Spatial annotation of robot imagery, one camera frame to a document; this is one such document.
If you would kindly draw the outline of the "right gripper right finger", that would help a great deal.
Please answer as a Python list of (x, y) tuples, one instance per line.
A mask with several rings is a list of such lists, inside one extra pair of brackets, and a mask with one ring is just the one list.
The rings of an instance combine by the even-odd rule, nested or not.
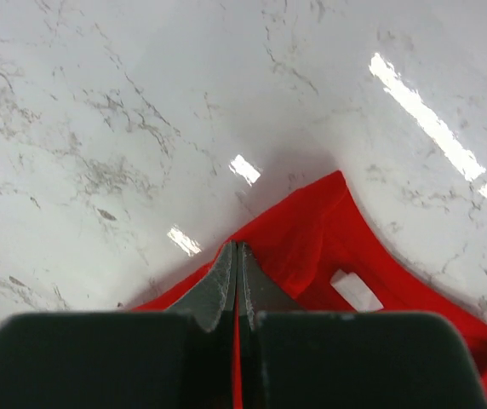
[(238, 341), (244, 408), (266, 406), (257, 338), (258, 313), (300, 311), (301, 306), (264, 273), (249, 244), (238, 243)]

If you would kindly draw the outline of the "red t shirt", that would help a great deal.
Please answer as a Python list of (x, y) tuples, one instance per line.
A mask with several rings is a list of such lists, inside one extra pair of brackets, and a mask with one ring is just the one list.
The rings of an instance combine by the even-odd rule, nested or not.
[(331, 286), (347, 268), (372, 290), (381, 310), (433, 312), (462, 334), (487, 395), (487, 325), (407, 272), (380, 243), (359, 213), (341, 172), (292, 193), (238, 230), (260, 266), (300, 305), (349, 312)]

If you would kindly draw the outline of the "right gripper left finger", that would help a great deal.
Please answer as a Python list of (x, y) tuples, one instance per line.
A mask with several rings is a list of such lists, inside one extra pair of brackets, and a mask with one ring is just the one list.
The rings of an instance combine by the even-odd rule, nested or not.
[(207, 273), (167, 311), (188, 319), (184, 408), (232, 408), (232, 351), (238, 248), (222, 246)]

